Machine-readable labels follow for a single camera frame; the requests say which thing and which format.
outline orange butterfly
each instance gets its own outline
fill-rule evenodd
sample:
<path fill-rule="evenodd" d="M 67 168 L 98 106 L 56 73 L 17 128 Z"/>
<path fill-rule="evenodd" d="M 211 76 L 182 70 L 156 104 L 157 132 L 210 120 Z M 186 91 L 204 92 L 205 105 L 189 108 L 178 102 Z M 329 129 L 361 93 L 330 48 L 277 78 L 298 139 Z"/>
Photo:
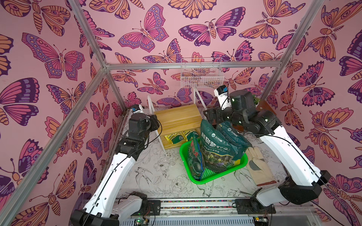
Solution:
<path fill-rule="evenodd" d="M 330 131 L 332 130 L 339 131 L 338 129 L 330 128 L 336 127 L 346 121 L 353 114 L 353 110 L 338 108 L 327 111 L 325 114 L 321 111 L 316 114 L 313 114 L 312 111 L 309 111 L 309 113 L 312 114 L 314 128 L 311 129 L 309 136 L 305 137 L 305 139 L 310 138 L 314 144 L 318 144 L 323 152 L 335 162 L 342 162 L 338 148 L 328 134 L 330 135 Z"/>
<path fill-rule="evenodd" d="M 43 28 L 42 17 L 40 16 L 40 13 L 42 13 L 51 31 L 58 36 L 63 36 L 65 30 L 61 25 L 64 25 L 69 20 L 70 12 L 66 8 L 57 5 L 40 8 L 39 2 L 41 2 L 41 0 L 33 0 L 33 3 L 31 3 L 30 0 L 7 0 L 1 1 L 1 5 L 8 13 L 17 17 L 28 15 L 32 6 L 35 11 L 33 13 L 34 24 L 39 34 Z"/>
<path fill-rule="evenodd" d="M 293 15 L 294 13 L 301 10 L 305 5 L 306 4 L 303 3 L 296 8 L 293 8 L 287 1 L 282 3 L 282 0 L 264 0 L 266 12 L 269 14 L 270 17 L 276 18 Z M 280 20 L 275 18 L 268 18 L 268 15 L 264 12 L 262 12 L 261 14 L 263 19 L 257 21 L 256 24 L 260 24 L 263 22 L 267 23 L 249 28 L 248 30 L 241 32 L 239 36 L 244 38 L 257 38 L 259 36 L 261 36 L 261 38 L 271 37 L 273 38 L 273 44 L 275 44 L 278 40 L 278 32 L 271 25 L 280 24 Z"/>
<path fill-rule="evenodd" d="M 272 54 L 273 54 L 273 56 L 271 56 L 267 52 L 260 52 L 258 54 L 258 57 L 259 57 L 259 60 L 262 60 L 262 61 L 271 61 L 271 60 L 280 60 L 283 56 L 283 52 L 278 53 L 277 55 L 275 55 L 274 53 L 272 53 Z"/>
<path fill-rule="evenodd" d="M 130 0 L 135 6 L 144 9 L 143 4 L 140 0 Z M 114 16 L 119 19 L 127 19 L 131 13 L 130 5 L 127 0 L 115 0 L 115 1 L 107 1 L 107 0 L 92 0 L 89 4 L 91 9 L 100 12 L 113 13 Z"/>
<path fill-rule="evenodd" d="M 10 49 L 14 46 L 13 42 L 14 40 L 12 38 L 0 34 L 0 76 L 8 74 L 8 70 L 11 68 L 11 62 L 8 60 L 8 57 L 1 55 L 10 51 Z"/>
<path fill-rule="evenodd" d="M 132 64 L 131 59 L 129 59 L 126 56 L 123 56 L 122 54 L 119 53 L 115 53 L 115 56 L 117 57 L 118 61 L 121 64 Z M 148 69 L 133 69 L 133 70 L 118 70 L 117 74 L 112 74 L 113 78 L 115 81 L 124 81 L 126 83 L 133 83 L 135 85 L 135 87 L 138 87 L 138 83 L 137 81 L 132 78 L 131 76 L 136 76 L 136 74 L 134 72 L 145 72 Z"/>
<path fill-rule="evenodd" d="M 46 118 L 45 124 L 47 126 L 46 131 L 48 132 L 48 137 L 52 138 L 57 129 L 59 128 L 60 123 L 57 120 L 53 119 L 52 117 L 48 116 Z M 62 144 L 58 148 L 54 163 L 56 163 L 59 157 L 67 154 L 69 150 L 72 150 L 72 152 L 79 152 L 80 155 L 82 155 L 80 149 L 83 147 L 83 138 L 87 133 L 87 129 L 88 129 L 88 119 L 84 119 L 81 123 L 79 123 L 79 125 L 75 129 L 73 125 L 72 131 L 70 131 L 68 135 L 66 135 L 66 137 L 62 141 Z"/>
<path fill-rule="evenodd" d="M 288 78 L 293 75 L 293 72 L 299 71 L 303 67 L 303 63 L 301 63 L 301 62 L 293 63 L 293 61 L 295 61 L 295 60 L 293 60 L 293 55 L 292 55 L 292 57 L 289 59 L 287 65 L 285 66 L 284 73 L 286 71 L 288 71 L 288 73 L 287 73 Z"/>
<path fill-rule="evenodd" d="M 236 71 L 231 78 L 228 79 L 228 81 L 224 81 L 224 84 L 226 87 L 229 87 L 229 84 L 230 86 L 236 90 L 236 83 L 240 84 L 240 85 L 245 85 L 245 84 L 248 84 L 250 81 L 251 81 L 251 74 L 254 72 L 255 68 L 246 68 L 245 70 L 243 70 L 242 72 L 240 72 L 236 77 L 235 79 L 232 79 L 232 77 L 234 76 L 234 74 L 238 71 Z"/>
<path fill-rule="evenodd" d="M 284 116 L 284 122 L 287 125 L 292 125 L 295 128 L 297 128 L 300 131 L 304 131 L 304 125 L 302 123 L 302 121 L 300 120 L 299 116 L 295 113 L 295 111 L 292 109 L 296 109 L 294 107 L 294 101 L 292 103 L 293 100 L 293 94 L 294 94 L 294 78 L 292 78 L 292 80 L 290 80 L 288 87 L 285 91 L 282 92 L 282 94 L 280 95 L 280 99 L 282 100 L 283 103 L 285 103 L 287 106 L 282 107 L 280 110 L 281 111 L 287 111 L 287 113 Z"/>
<path fill-rule="evenodd" d="M 335 29 L 332 31 L 329 28 L 322 28 L 319 32 L 322 35 L 327 35 L 327 36 L 322 36 L 311 40 L 310 43 L 308 43 L 307 46 L 304 48 L 304 51 L 306 51 L 309 47 L 312 47 L 314 52 L 319 51 L 319 55 L 322 58 L 330 61 L 335 61 L 336 51 L 334 49 L 332 39 L 328 35 L 331 35 L 331 37 L 334 40 L 337 40 L 337 36 L 333 32 L 341 30 L 344 27 L 344 25 L 342 26 L 339 25 L 352 18 L 361 9 L 362 9 L 362 1 L 358 2 L 354 1 L 352 3 L 348 3 L 340 11 L 339 8 L 335 8 L 330 12 L 326 12 L 326 7 L 324 5 L 321 12 L 322 22 L 327 27 L 330 28 L 335 27 Z"/>
<path fill-rule="evenodd" d="M 11 223 L 11 226 L 21 226 L 21 225 L 44 226 L 49 216 L 49 206 L 51 206 L 51 209 L 56 215 L 60 216 L 60 204 L 56 199 L 57 198 L 67 199 L 74 193 L 76 187 L 76 182 L 74 181 L 76 170 L 77 170 L 77 160 L 74 160 L 65 171 L 62 179 L 60 180 L 60 183 L 58 185 L 55 194 L 53 194 L 54 191 L 54 186 L 53 186 L 53 191 L 48 196 L 43 196 L 43 195 L 37 196 L 37 197 L 42 196 L 44 198 L 48 198 L 48 201 L 30 207 L 29 209 L 26 209 L 18 213 L 15 216 L 13 222 Z"/>
<path fill-rule="evenodd" d="M 203 10 L 212 10 L 216 0 L 171 0 L 169 6 L 175 9 L 182 9 L 185 17 L 190 19 L 198 18 Z"/>
<path fill-rule="evenodd" d="M 96 71 L 95 67 L 93 66 L 93 63 L 91 62 L 90 63 L 90 76 L 92 77 L 92 79 L 94 79 L 96 74 L 97 74 L 97 71 Z M 96 90 L 94 91 L 94 93 L 92 95 L 95 95 L 98 90 L 99 90 L 99 92 L 103 91 L 103 97 L 104 97 L 105 101 L 108 103 L 108 99 L 107 99 L 108 88 L 109 88 L 109 82 L 106 78 L 103 78 L 101 83 L 98 85 L 98 88 L 96 88 Z"/>

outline pink butterfly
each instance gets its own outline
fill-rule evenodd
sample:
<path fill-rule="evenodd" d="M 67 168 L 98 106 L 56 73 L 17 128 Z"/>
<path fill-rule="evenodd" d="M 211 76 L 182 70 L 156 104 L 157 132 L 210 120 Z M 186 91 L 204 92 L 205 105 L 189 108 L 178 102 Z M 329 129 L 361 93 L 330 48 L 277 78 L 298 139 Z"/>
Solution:
<path fill-rule="evenodd" d="M 43 151 L 43 148 L 40 148 L 38 146 L 38 142 L 28 139 L 23 148 L 21 149 L 19 161 L 18 162 L 18 170 L 15 171 L 15 165 L 14 161 L 11 158 L 10 161 L 13 163 L 13 170 L 12 171 L 6 171 L 2 167 L 0 167 L 0 170 L 11 173 L 12 179 L 7 176 L 0 175 L 0 210 L 3 208 L 3 206 L 6 204 L 7 200 L 10 198 L 12 193 L 15 191 L 15 185 L 14 182 L 16 182 L 17 185 L 19 185 L 29 171 L 29 169 L 33 166 L 36 159 L 39 157 L 41 152 Z M 45 169 L 43 172 L 43 175 L 38 180 L 38 184 L 40 184 L 43 180 L 47 179 L 49 167 Z"/>
<path fill-rule="evenodd" d="M 168 38 L 168 34 L 162 27 L 165 23 L 165 18 L 162 15 L 163 7 L 159 4 L 153 5 L 144 18 L 144 29 L 141 27 L 141 32 L 131 32 L 122 36 L 118 43 L 122 46 L 128 46 L 132 49 L 141 47 L 141 49 L 151 52 L 155 48 L 155 43 L 152 40 L 162 42 Z"/>
<path fill-rule="evenodd" d="M 214 59 L 214 62 L 226 62 L 226 61 L 251 61 L 251 53 L 253 52 L 253 47 L 250 46 L 250 42 L 243 41 L 234 55 L 234 49 L 232 50 L 232 54 L 229 51 L 226 51 L 230 56 L 222 53 L 222 52 L 213 52 L 211 57 Z M 230 68 L 223 68 L 223 72 L 227 72 Z"/>
<path fill-rule="evenodd" d="M 254 83 L 254 86 L 255 86 L 255 87 L 246 88 L 246 89 L 244 89 L 244 90 L 251 92 L 251 93 L 252 93 L 253 95 L 255 95 L 255 96 L 260 96 L 260 95 L 262 94 L 262 91 L 264 90 L 266 84 L 268 83 L 268 81 L 269 81 L 269 79 L 270 79 L 270 78 L 268 77 L 268 74 L 269 74 L 269 73 L 263 74 L 262 76 L 260 76 L 258 85 L 256 85 L 256 84 Z"/>
<path fill-rule="evenodd" d="M 86 147 L 88 150 L 90 150 L 91 153 L 95 153 L 97 160 L 99 160 L 102 157 L 103 150 L 105 153 L 109 151 L 109 142 L 112 138 L 112 128 L 107 129 L 106 133 L 104 134 L 103 138 L 99 137 L 93 138 L 89 140 L 86 144 Z"/>
<path fill-rule="evenodd" d="M 168 90 L 168 86 L 166 85 L 166 81 L 161 79 L 160 74 L 157 73 L 157 72 L 155 72 L 153 74 L 153 81 L 155 83 L 153 83 L 150 78 L 147 78 L 147 80 L 150 82 L 150 84 L 143 83 L 143 85 L 145 85 L 147 87 L 138 88 L 137 89 L 138 91 L 148 92 L 149 94 L 156 93 L 158 95 L 162 95 L 163 93 L 161 91 Z"/>
<path fill-rule="evenodd" d="M 126 107 L 131 107 L 132 105 L 139 105 L 141 104 L 141 100 L 137 98 L 135 92 L 131 92 L 127 96 L 128 99 L 125 98 L 125 105 Z"/>
<path fill-rule="evenodd" d="M 189 103 L 190 101 L 192 101 L 190 94 L 192 94 L 190 88 L 181 88 L 177 92 L 177 95 L 175 93 L 175 96 L 173 97 L 162 98 L 158 100 L 157 103 L 159 105 L 165 105 L 165 106 L 171 105 L 172 107 L 180 107 L 181 102 Z"/>
<path fill-rule="evenodd" d="M 335 93 L 332 90 L 316 87 L 324 84 L 317 84 L 317 82 L 323 78 L 321 77 L 317 80 L 322 72 L 323 65 L 324 61 L 321 61 L 308 66 L 307 72 L 303 73 L 297 81 L 298 86 L 307 86 L 303 92 L 308 93 L 302 99 L 303 105 L 305 106 L 312 106 L 313 104 L 322 106 L 326 101 L 330 101 L 334 97 Z"/>
<path fill-rule="evenodd" d="M 116 102 L 112 103 L 112 108 L 114 109 L 114 115 L 118 118 L 118 116 L 122 116 L 123 110 L 119 104 Z"/>
<path fill-rule="evenodd" d="M 94 103 L 90 103 L 90 108 L 93 111 L 93 119 L 97 121 L 97 127 L 99 128 L 102 124 L 105 127 L 106 126 L 106 119 L 108 119 L 108 111 L 109 111 L 109 104 L 107 104 L 106 107 L 104 107 L 104 103 L 101 106 L 98 102 L 98 108 Z"/>
<path fill-rule="evenodd" d="M 90 26 L 90 29 L 92 30 L 93 35 L 96 38 L 98 46 L 103 50 L 112 50 L 111 47 L 107 46 L 106 44 L 104 44 L 100 40 L 102 40 L 101 37 L 107 37 L 107 38 L 114 37 L 114 34 L 111 34 L 111 33 L 107 32 L 104 29 L 101 29 L 99 27 L 97 28 L 96 23 L 94 23 L 93 19 L 91 18 L 91 16 L 89 15 L 89 12 L 87 10 L 83 10 L 83 13 L 84 13 L 85 18 L 88 21 L 88 24 Z M 75 18 L 75 21 L 78 24 L 79 31 L 81 32 L 79 47 L 83 48 L 85 46 L 85 44 L 87 44 L 87 46 L 88 46 L 89 43 L 88 43 L 87 37 L 84 35 L 83 29 L 80 27 L 80 24 L 79 24 L 77 18 L 75 17 L 75 15 L 74 15 L 74 18 Z M 90 54 L 90 58 L 92 58 L 93 57 L 93 50 L 91 49 L 91 47 L 89 47 L 89 54 Z"/>
<path fill-rule="evenodd" d="M 274 107 L 275 109 L 278 108 L 278 101 L 277 101 L 277 90 L 279 89 L 280 85 L 282 84 L 282 79 L 279 79 L 273 89 L 271 90 L 269 96 L 266 98 L 266 101 L 268 102 L 268 104 L 270 104 L 272 107 Z"/>
<path fill-rule="evenodd" d="M 232 9 L 222 15 L 214 24 L 212 19 L 208 26 L 203 24 L 192 24 L 182 27 L 178 32 L 179 34 L 189 41 L 195 40 L 195 46 L 210 45 L 210 36 L 216 38 L 216 33 L 222 41 L 225 41 L 227 37 L 236 34 L 236 29 L 232 27 L 239 26 L 241 20 L 244 18 L 245 8 L 238 7 Z"/>
<path fill-rule="evenodd" d="M 22 42 L 32 50 L 36 59 L 45 62 L 49 78 L 60 78 L 62 71 L 65 71 L 68 79 L 77 81 L 78 69 L 85 61 L 81 52 L 70 51 L 63 55 L 64 49 L 58 54 L 50 44 L 28 33 L 23 33 Z"/>

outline floral printed mat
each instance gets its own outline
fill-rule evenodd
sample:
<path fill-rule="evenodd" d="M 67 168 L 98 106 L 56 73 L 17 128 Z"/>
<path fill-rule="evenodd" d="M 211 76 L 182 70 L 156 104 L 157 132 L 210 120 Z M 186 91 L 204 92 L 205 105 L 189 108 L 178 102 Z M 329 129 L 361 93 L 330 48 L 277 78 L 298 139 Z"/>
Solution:
<path fill-rule="evenodd" d="M 253 135 L 245 137 L 253 146 L 260 148 L 275 180 L 283 181 L 286 173 L 276 155 L 260 139 Z M 151 132 L 150 141 L 154 138 L 156 133 Z M 148 198 L 249 197 L 259 188 L 246 167 L 206 184 L 196 185 L 188 178 L 179 150 L 163 151 L 158 139 L 150 143 L 128 173 L 118 198 L 128 197 L 133 191 L 142 192 Z"/>

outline purple butterfly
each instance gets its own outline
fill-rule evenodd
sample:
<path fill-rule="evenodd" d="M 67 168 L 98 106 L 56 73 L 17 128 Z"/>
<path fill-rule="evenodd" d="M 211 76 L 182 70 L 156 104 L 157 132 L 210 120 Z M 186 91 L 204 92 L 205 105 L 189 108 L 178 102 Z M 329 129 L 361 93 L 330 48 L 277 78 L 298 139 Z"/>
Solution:
<path fill-rule="evenodd" d="M 8 85 L 0 93 L 0 122 L 9 124 L 6 113 L 20 125 L 27 125 L 30 117 L 38 114 L 39 110 L 33 105 L 22 103 L 37 103 L 39 97 L 39 84 L 35 78 L 24 78 Z"/>
<path fill-rule="evenodd" d="M 244 90 L 251 92 L 251 93 L 252 93 L 253 95 L 255 95 L 255 96 L 260 96 L 260 95 L 262 94 L 262 91 L 264 90 L 266 84 L 268 83 L 268 81 L 269 81 L 269 79 L 270 79 L 270 78 L 268 77 L 268 74 L 269 74 L 269 73 L 267 73 L 267 74 L 262 74 L 262 75 L 260 76 L 259 84 L 258 84 L 258 85 L 256 85 L 256 84 L 254 83 L 254 86 L 255 86 L 255 87 L 246 88 L 246 89 L 244 89 Z"/>
<path fill-rule="evenodd" d="M 84 186 L 82 187 L 82 185 L 81 185 L 81 188 L 79 191 L 79 193 L 82 192 L 82 194 L 80 194 L 77 201 L 75 202 L 72 213 L 75 210 L 83 209 L 85 204 L 91 199 L 92 194 L 88 193 L 87 191 L 89 191 L 91 189 L 90 185 L 94 184 L 96 182 L 96 174 L 97 174 L 97 168 L 94 168 L 92 159 L 90 157 L 88 157 L 85 161 L 84 169 L 83 169 L 83 185 Z"/>
<path fill-rule="evenodd" d="M 290 133 L 287 133 L 288 134 L 288 136 L 292 139 L 292 141 L 295 143 L 295 145 L 297 146 L 297 147 L 300 147 L 300 142 L 299 142 L 299 140 L 293 135 L 293 134 L 290 134 Z"/>
<path fill-rule="evenodd" d="M 236 29 L 232 27 L 239 26 L 241 20 L 244 18 L 244 15 L 245 8 L 238 7 L 222 15 L 215 24 L 212 23 L 212 21 L 214 20 L 212 19 L 210 22 L 205 22 L 209 23 L 208 26 L 203 24 L 192 24 L 182 27 L 180 30 L 178 30 L 178 32 L 182 37 L 189 41 L 193 41 L 197 38 L 194 42 L 195 46 L 208 46 L 210 45 L 210 36 L 215 39 L 216 33 L 222 41 L 225 41 L 227 37 L 236 34 Z"/>
<path fill-rule="evenodd" d="M 305 150 L 301 150 L 303 154 L 314 164 L 315 161 L 315 155 L 314 155 L 314 148 L 308 145 L 308 147 Z"/>
<path fill-rule="evenodd" d="M 147 80 L 150 82 L 150 84 L 143 83 L 146 87 L 138 88 L 137 89 L 138 91 L 148 92 L 149 94 L 156 93 L 158 95 L 162 95 L 163 93 L 161 91 L 168 90 L 168 86 L 166 85 L 166 81 L 161 79 L 160 74 L 157 73 L 157 72 L 155 72 L 153 74 L 153 81 L 155 83 L 153 83 L 150 78 L 147 78 Z"/>
<path fill-rule="evenodd" d="M 104 134 L 103 138 L 101 139 L 93 138 L 89 140 L 87 142 L 86 147 L 88 150 L 90 150 L 91 153 L 95 153 L 97 160 L 99 160 L 102 157 L 103 150 L 105 153 L 109 151 L 109 141 L 111 141 L 111 138 L 112 138 L 112 128 L 109 128 Z"/>
<path fill-rule="evenodd" d="M 118 44 L 122 47 L 131 47 L 132 49 L 141 47 L 141 49 L 151 52 L 155 48 L 152 40 L 162 42 L 168 38 L 168 34 L 162 27 L 165 18 L 162 15 L 163 7 L 159 4 L 153 5 L 144 17 L 144 29 L 141 32 L 131 32 L 122 36 Z"/>
<path fill-rule="evenodd" d="M 206 106 L 209 104 L 212 104 L 212 105 L 215 104 L 214 107 L 220 106 L 220 103 L 219 103 L 217 97 L 214 97 L 213 95 L 211 95 L 210 93 L 207 93 L 205 91 L 200 91 L 199 93 Z"/>
<path fill-rule="evenodd" d="M 271 90 L 270 95 L 266 98 L 266 101 L 268 102 L 268 104 L 270 104 L 275 109 L 278 108 L 278 101 L 277 101 L 277 97 L 276 97 L 278 95 L 277 90 L 279 89 L 282 82 L 283 82 L 282 79 L 279 79 L 275 83 L 273 89 Z"/>
<path fill-rule="evenodd" d="M 327 188 L 323 188 L 323 191 L 328 198 L 333 199 L 334 207 L 346 216 L 351 225 L 360 226 L 354 210 L 346 201 L 349 201 L 357 212 L 360 211 L 354 201 L 359 201 L 361 197 L 359 195 L 349 195 L 347 193 L 357 193 L 362 191 L 362 179 L 359 177 L 350 179 L 338 174 L 336 178 L 331 176 L 327 186 L 333 191 L 333 194 Z"/>
<path fill-rule="evenodd" d="M 322 106 L 326 101 L 330 101 L 334 97 L 335 93 L 332 90 L 316 87 L 324 84 L 317 84 L 317 82 L 323 78 L 321 77 L 317 80 L 322 72 L 323 65 L 324 61 L 309 65 L 306 73 L 303 73 L 297 81 L 299 87 L 307 86 L 307 88 L 303 90 L 303 92 L 307 92 L 307 94 L 302 99 L 302 103 L 305 106 L 312 106 L 314 104 Z"/>
<path fill-rule="evenodd" d="M 230 56 L 222 53 L 222 52 L 213 52 L 211 57 L 214 59 L 212 61 L 214 62 L 226 62 L 226 61 L 251 61 L 251 53 L 253 52 L 253 47 L 250 46 L 250 42 L 243 41 L 238 49 L 235 52 L 234 50 L 232 54 L 229 53 L 229 51 L 226 51 Z M 223 72 L 227 72 L 230 68 L 223 68 Z"/>
<path fill-rule="evenodd" d="M 177 92 L 177 95 L 175 93 L 175 96 L 173 97 L 162 98 L 158 100 L 157 103 L 159 105 L 165 105 L 165 106 L 171 105 L 172 107 L 180 107 L 181 102 L 189 103 L 190 101 L 192 101 L 190 94 L 192 94 L 190 88 L 181 88 Z"/>

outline green bag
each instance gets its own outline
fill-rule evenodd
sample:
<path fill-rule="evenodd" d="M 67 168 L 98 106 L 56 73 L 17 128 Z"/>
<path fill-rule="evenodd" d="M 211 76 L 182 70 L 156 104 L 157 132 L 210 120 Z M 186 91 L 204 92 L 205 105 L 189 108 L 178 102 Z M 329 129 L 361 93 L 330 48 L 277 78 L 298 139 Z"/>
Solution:
<path fill-rule="evenodd" d="M 226 140 L 236 150 L 236 155 L 231 160 L 230 164 L 237 166 L 240 164 L 240 159 L 243 157 L 248 147 L 252 147 L 251 143 L 244 138 L 241 134 L 234 129 L 229 121 L 225 121 L 216 126 L 216 130 L 219 131 Z"/>
<path fill-rule="evenodd" d="M 231 144 L 206 120 L 201 122 L 200 140 L 206 168 L 224 172 L 236 154 Z"/>

